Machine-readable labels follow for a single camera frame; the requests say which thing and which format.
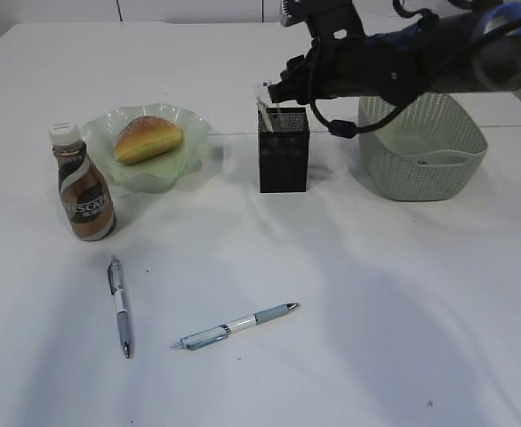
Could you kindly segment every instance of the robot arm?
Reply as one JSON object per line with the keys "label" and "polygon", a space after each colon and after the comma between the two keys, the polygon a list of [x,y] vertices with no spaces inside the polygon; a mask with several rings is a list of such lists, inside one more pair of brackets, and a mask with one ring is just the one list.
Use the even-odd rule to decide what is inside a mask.
{"label": "robot arm", "polygon": [[448,18],[393,3],[401,16],[422,18],[401,31],[367,36],[352,0],[283,0],[282,23],[305,21],[312,48],[288,61],[282,81],[269,87],[271,100],[310,104],[332,133],[353,137],[362,129],[327,122],[315,101],[381,96],[400,112],[425,92],[521,88],[521,3],[452,0],[471,10]]}

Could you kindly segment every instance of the black mesh pen holder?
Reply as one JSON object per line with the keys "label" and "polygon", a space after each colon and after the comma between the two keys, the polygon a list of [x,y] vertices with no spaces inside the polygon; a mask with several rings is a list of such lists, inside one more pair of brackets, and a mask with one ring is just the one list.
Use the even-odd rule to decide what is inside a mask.
{"label": "black mesh pen holder", "polygon": [[259,117],[261,193],[306,192],[310,130],[306,109],[267,109],[269,130]]}

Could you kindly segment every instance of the green glass plate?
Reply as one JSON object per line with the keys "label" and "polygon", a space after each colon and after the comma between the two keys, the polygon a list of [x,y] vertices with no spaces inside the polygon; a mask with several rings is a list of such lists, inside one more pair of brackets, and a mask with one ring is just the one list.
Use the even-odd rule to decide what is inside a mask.
{"label": "green glass plate", "polygon": [[[130,122],[141,116],[158,116],[174,123],[183,131],[183,144],[137,165],[121,164],[113,155],[116,138]],[[162,193],[195,169],[210,130],[211,126],[193,111],[168,104],[152,104],[114,109],[84,125],[81,134],[89,156],[108,184],[120,185],[132,192]]]}

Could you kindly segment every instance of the coffee bottle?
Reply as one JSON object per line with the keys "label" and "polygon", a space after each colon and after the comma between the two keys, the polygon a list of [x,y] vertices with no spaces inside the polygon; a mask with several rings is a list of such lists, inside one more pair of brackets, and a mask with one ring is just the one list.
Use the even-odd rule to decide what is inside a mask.
{"label": "coffee bottle", "polygon": [[86,153],[74,123],[58,123],[49,130],[59,165],[59,195],[76,236],[101,240],[116,226],[108,185]]}

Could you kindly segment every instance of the bottle cap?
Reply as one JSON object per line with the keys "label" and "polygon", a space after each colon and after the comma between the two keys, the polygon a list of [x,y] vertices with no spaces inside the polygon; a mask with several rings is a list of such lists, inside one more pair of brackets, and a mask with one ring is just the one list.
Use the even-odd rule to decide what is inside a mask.
{"label": "bottle cap", "polygon": [[49,129],[49,136],[53,147],[66,147],[81,141],[81,133],[75,123],[62,122],[52,125]]}

